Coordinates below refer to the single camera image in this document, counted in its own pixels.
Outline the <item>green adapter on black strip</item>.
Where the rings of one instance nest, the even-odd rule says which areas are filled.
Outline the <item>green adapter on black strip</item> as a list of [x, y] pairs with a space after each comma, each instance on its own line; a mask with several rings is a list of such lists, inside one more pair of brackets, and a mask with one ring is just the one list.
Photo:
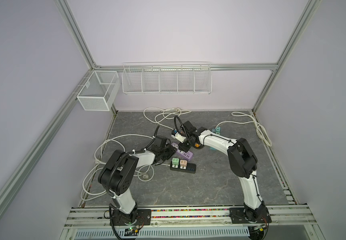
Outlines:
[[172, 167], [173, 168], [178, 168], [180, 165], [180, 159], [178, 158], [172, 158]]

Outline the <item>white mesh box basket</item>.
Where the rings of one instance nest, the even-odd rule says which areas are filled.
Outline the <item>white mesh box basket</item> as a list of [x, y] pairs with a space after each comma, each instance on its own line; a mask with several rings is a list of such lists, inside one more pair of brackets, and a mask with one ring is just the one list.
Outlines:
[[120, 86], [116, 71], [92, 71], [77, 99], [85, 111], [108, 112]]

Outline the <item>purple power strip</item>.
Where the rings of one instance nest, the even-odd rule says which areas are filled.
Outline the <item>purple power strip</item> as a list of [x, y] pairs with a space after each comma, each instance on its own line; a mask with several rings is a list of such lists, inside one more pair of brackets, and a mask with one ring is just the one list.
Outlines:
[[171, 145], [176, 149], [176, 153], [183, 157], [185, 160], [191, 161], [193, 159], [194, 154], [191, 151], [184, 152], [180, 150], [177, 143], [171, 143]]

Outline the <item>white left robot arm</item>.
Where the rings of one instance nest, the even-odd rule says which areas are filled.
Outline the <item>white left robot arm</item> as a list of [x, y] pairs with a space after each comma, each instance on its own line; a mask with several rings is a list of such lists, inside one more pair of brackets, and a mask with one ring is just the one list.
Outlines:
[[166, 161], [176, 152], [172, 146], [161, 149], [142, 149], [138, 151], [113, 152], [98, 176], [98, 183], [102, 185], [111, 202], [109, 207], [115, 217], [123, 222], [134, 223], [137, 218], [138, 205], [133, 199], [130, 185], [137, 168]]

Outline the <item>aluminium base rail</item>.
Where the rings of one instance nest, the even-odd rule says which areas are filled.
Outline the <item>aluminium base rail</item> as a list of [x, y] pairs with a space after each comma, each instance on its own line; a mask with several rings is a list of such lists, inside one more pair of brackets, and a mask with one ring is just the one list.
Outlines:
[[116, 221], [107, 208], [72, 209], [61, 240], [323, 240], [307, 205], [268, 206], [268, 214], [250, 223], [237, 206], [146, 207], [135, 224]]

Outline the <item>black power strip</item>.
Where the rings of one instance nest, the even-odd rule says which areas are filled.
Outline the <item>black power strip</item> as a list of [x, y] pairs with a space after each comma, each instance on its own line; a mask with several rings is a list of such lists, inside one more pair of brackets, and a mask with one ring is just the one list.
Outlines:
[[178, 167], [174, 167], [174, 165], [170, 164], [170, 170], [176, 171], [176, 172], [183, 172], [183, 173], [190, 173], [195, 174], [197, 170], [197, 165], [192, 163], [187, 163], [185, 167], [182, 167], [181, 165], [178, 165]]

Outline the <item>teal power strip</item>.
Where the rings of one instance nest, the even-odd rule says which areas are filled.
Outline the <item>teal power strip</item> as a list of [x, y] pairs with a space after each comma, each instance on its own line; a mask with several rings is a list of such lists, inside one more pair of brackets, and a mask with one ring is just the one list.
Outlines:
[[221, 134], [221, 127], [215, 127], [214, 129], [212, 129], [212, 132], [216, 135], [220, 135]]

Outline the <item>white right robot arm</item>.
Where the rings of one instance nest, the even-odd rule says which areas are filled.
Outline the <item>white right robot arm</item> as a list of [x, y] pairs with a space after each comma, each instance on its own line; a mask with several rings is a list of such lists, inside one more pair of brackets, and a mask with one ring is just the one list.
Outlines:
[[185, 147], [200, 149], [207, 146], [227, 155], [230, 168], [238, 176], [244, 193], [243, 217], [250, 223], [260, 220], [267, 224], [271, 223], [271, 217], [258, 187], [258, 159], [246, 139], [230, 139], [216, 135], [205, 128], [185, 126], [182, 126], [178, 133], [185, 136], [183, 142]]

